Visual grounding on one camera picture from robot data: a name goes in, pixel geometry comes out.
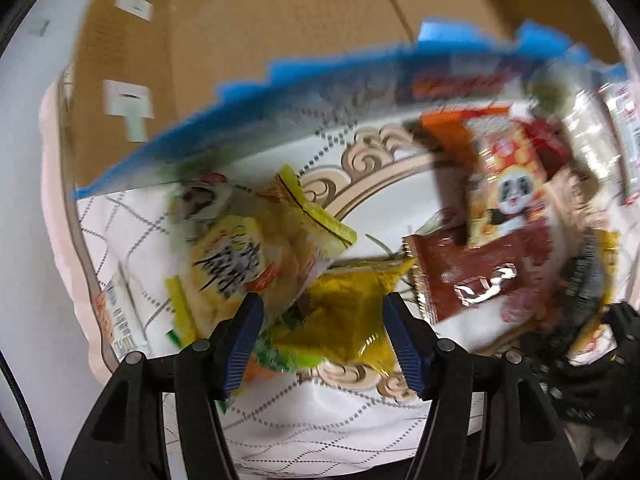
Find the white translucent snack packet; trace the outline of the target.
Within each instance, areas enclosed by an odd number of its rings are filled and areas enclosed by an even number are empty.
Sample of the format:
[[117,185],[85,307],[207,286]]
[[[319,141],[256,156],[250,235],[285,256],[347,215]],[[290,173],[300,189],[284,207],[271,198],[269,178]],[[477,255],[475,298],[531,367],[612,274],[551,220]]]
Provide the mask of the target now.
[[527,85],[534,115],[559,128],[574,165],[590,181],[590,196],[606,186],[624,188],[612,120],[596,82],[587,67],[554,62],[537,70]]

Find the golden yellow snack packet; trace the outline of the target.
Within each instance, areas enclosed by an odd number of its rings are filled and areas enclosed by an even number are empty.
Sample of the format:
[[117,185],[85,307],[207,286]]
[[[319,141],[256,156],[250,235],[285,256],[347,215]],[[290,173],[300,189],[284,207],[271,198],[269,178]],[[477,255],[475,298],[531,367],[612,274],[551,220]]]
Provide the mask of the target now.
[[413,258],[352,260],[326,270],[296,301],[304,324],[278,339],[277,347],[390,374],[396,356],[384,328],[383,301],[413,265]]

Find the small orange white packet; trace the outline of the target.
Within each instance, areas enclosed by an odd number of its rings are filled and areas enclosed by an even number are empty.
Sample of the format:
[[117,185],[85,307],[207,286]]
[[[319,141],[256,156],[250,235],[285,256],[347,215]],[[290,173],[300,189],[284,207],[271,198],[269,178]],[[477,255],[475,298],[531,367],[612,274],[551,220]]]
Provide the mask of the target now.
[[106,342],[122,361],[130,352],[152,356],[148,340],[131,300],[129,288],[117,270],[94,300],[96,315]]

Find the large yellow black bag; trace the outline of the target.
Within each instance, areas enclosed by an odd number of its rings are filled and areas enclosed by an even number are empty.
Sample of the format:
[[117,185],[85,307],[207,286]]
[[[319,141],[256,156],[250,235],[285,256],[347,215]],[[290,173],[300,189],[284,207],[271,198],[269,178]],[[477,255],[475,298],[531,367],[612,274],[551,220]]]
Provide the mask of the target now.
[[616,232],[591,230],[578,254],[564,266],[561,317],[555,325],[561,356],[582,352],[612,302],[619,240]]

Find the yellow biscuit snack bag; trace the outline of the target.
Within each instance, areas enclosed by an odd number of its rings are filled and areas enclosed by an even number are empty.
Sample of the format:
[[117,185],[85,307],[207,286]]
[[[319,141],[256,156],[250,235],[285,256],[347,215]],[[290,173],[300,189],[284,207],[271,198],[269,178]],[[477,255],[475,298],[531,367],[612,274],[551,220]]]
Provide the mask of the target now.
[[169,201],[179,272],[166,286],[175,314],[186,308],[197,326],[235,315],[250,292],[273,321],[357,240],[308,200],[289,166],[258,191],[229,183],[231,198],[214,220],[175,220],[170,203],[178,188]]

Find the white red striped packet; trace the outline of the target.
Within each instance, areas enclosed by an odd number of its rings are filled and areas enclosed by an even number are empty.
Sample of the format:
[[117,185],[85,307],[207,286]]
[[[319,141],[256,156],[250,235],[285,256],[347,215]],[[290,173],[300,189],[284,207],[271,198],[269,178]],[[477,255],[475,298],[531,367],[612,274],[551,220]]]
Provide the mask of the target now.
[[639,112],[626,82],[607,82],[600,96],[608,109],[623,168],[625,203],[639,198]]

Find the green candy snack bag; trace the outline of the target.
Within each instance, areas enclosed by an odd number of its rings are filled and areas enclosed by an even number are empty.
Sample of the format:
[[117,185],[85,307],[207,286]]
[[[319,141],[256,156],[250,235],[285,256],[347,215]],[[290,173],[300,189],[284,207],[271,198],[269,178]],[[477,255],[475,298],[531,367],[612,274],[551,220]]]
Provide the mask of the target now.
[[[186,313],[186,308],[177,308],[172,327],[166,338],[178,349],[184,348],[195,339],[210,336],[222,321],[233,318],[234,313],[224,314],[213,322],[197,326],[195,314]],[[243,382],[268,379],[277,374],[296,374],[300,370],[313,368],[323,361],[321,356],[313,356],[304,350],[278,348],[276,342],[304,324],[305,315],[298,304],[293,304],[272,324],[259,334],[252,355],[247,362]]]

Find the red triangular snack packet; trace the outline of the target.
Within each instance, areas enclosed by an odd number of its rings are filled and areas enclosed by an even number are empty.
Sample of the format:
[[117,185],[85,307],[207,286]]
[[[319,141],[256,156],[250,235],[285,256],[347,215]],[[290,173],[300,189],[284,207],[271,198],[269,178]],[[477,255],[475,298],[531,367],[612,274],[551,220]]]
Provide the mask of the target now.
[[550,180],[558,171],[570,163],[572,154],[560,137],[560,129],[541,118],[521,122],[526,138],[533,145]]

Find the small round cartoon snack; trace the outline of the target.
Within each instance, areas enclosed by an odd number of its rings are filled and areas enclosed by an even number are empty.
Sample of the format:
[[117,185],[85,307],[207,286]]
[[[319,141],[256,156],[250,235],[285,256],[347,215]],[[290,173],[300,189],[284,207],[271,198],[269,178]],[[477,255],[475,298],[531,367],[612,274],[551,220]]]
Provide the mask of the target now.
[[170,211],[177,221],[214,220],[232,193],[233,188],[223,174],[205,171],[199,179],[180,183],[171,199]]

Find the orange panda snack bag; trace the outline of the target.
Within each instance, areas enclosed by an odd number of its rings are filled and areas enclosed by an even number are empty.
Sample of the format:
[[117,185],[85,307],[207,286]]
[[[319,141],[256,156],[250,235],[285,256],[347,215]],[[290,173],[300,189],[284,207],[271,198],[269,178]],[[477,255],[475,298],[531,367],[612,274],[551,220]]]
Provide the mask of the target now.
[[511,107],[427,110],[420,123],[469,173],[469,248],[516,235],[529,257],[546,261],[553,248],[546,170]]

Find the cardboard box blue rim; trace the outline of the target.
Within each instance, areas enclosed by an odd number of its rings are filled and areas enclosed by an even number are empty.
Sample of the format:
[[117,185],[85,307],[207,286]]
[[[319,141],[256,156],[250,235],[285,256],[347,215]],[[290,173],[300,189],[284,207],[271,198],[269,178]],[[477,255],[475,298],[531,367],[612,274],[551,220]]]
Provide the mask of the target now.
[[280,61],[406,44],[427,18],[509,39],[552,27],[604,62],[622,57],[593,0],[90,0],[70,70],[70,180],[86,188],[137,147],[121,100],[142,99],[151,139]]

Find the brown snack packet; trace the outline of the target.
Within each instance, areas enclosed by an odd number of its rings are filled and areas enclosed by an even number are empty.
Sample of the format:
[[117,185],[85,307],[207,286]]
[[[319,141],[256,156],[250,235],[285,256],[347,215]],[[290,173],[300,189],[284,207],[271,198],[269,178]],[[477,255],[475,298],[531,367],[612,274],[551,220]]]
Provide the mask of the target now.
[[402,242],[414,260],[416,302],[427,322],[498,306],[504,322],[521,324],[544,306],[544,266],[553,249],[547,222],[536,221],[480,248],[465,242],[465,226],[409,235]]

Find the white floral quilt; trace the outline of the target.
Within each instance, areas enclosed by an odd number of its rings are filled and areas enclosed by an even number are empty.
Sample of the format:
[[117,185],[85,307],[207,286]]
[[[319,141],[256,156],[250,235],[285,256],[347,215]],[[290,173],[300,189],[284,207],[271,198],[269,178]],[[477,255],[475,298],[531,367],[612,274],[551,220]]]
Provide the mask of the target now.
[[[178,271],[171,184],[76,197],[72,93],[70,77],[62,76],[41,102],[42,208],[55,264],[88,340],[91,370],[106,382],[122,358],[114,330],[94,304],[109,282],[124,286],[120,324],[132,329],[140,349],[151,356],[177,349],[168,337],[175,315],[166,287]],[[292,140],[222,171],[236,183],[258,185],[290,165],[311,200],[357,231],[348,258],[378,258],[462,205],[461,174],[426,144],[417,117],[387,90],[317,96],[294,108]],[[427,412],[399,374],[322,362],[252,380],[222,415],[222,426],[244,472],[338,476],[408,457]]]

